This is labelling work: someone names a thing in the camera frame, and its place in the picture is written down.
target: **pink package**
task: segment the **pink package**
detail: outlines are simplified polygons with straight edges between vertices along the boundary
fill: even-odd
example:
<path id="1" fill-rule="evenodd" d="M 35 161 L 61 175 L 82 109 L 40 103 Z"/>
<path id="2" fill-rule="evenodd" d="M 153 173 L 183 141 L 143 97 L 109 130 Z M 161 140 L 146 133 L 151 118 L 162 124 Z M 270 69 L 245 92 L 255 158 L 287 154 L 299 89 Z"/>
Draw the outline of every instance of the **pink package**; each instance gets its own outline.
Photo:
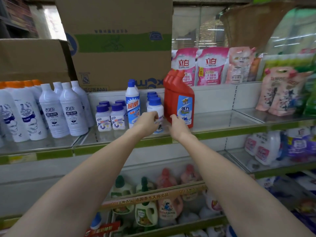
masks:
<path id="1" fill-rule="evenodd" d="M 221 83 L 221 74 L 225 65 L 229 48 L 210 47 L 202 51 L 197 58 L 198 86 Z"/>
<path id="2" fill-rule="evenodd" d="M 292 71 L 292 67 L 272 67 L 265 70 L 266 76 L 262 81 L 257 110 L 267 111 L 270 108 L 278 88 Z"/>
<path id="3" fill-rule="evenodd" d="M 296 110 L 295 103 L 307 81 L 307 77 L 312 73 L 313 72 L 297 73 L 295 70 L 292 70 L 289 77 L 284 80 L 278 88 L 269 113 L 277 116 L 292 115 Z"/>
<path id="4" fill-rule="evenodd" d="M 188 86 L 194 86 L 195 77 L 195 57 L 197 48 L 183 48 L 177 50 L 175 58 L 171 61 L 171 68 L 175 70 L 185 70 L 182 79 Z"/>
<path id="5" fill-rule="evenodd" d="M 226 76 L 226 84 L 238 84 L 247 80 L 247 69 L 251 65 L 250 56 L 252 51 L 250 47 L 231 47 L 229 49 L 229 66 Z"/>

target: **brown cardboard box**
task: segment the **brown cardboard box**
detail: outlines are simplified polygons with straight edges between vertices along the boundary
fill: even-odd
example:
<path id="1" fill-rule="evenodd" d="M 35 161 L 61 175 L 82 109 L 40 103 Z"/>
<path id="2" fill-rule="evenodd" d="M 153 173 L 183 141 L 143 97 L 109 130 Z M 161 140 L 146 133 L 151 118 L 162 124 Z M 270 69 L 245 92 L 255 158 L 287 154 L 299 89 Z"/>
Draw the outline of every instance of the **brown cardboard box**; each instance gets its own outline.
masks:
<path id="1" fill-rule="evenodd" d="M 171 68 L 172 0 L 55 0 L 80 86 L 159 88 Z"/>
<path id="2" fill-rule="evenodd" d="M 77 80 L 68 43 L 52 39 L 0 39 L 0 81 Z"/>

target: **left arm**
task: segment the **left arm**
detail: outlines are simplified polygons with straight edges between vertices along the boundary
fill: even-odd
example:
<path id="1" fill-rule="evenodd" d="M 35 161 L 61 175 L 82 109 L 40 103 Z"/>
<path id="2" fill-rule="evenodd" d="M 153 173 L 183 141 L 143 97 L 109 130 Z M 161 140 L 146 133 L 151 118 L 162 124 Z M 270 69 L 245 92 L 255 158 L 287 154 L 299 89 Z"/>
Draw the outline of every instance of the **left arm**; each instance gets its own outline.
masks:
<path id="1" fill-rule="evenodd" d="M 156 116 L 143 113 L 132 129 L 51 187 L 4 237 L 84 236 L 135 145 L 157 129 Z"/>

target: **forearm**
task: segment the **forearm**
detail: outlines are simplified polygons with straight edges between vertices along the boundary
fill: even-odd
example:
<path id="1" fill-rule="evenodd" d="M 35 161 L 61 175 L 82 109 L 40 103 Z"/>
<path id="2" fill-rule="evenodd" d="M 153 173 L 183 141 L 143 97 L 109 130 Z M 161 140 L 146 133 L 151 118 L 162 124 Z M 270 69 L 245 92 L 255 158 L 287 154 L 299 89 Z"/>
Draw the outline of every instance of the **forearm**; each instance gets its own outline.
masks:
<path id="1" fill-rule="evenodd" d="M 194 159 L 238 236 L 313 236 L 274 196 L 193 135 L 179 141 Z"/>
<path id="2" fill-rule="evenodd" d="M 83 236 L 135 145 L 136 131 L 94 153 L 50 188 L 6 237 Z"/>

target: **right arm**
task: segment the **right arm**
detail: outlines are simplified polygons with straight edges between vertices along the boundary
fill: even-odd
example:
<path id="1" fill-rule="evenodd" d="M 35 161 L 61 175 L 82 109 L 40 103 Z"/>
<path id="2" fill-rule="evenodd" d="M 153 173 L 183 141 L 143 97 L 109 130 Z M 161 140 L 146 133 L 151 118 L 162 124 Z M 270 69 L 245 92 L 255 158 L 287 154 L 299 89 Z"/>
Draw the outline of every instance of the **right arm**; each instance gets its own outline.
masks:
<path id="1" fill-rule="evenodd" d="M 240 237 L 315 237 L 286 207 L 235 164 L 199 142 L 184 120 L 172 115 L 170 133 L 197 164 Z"/>

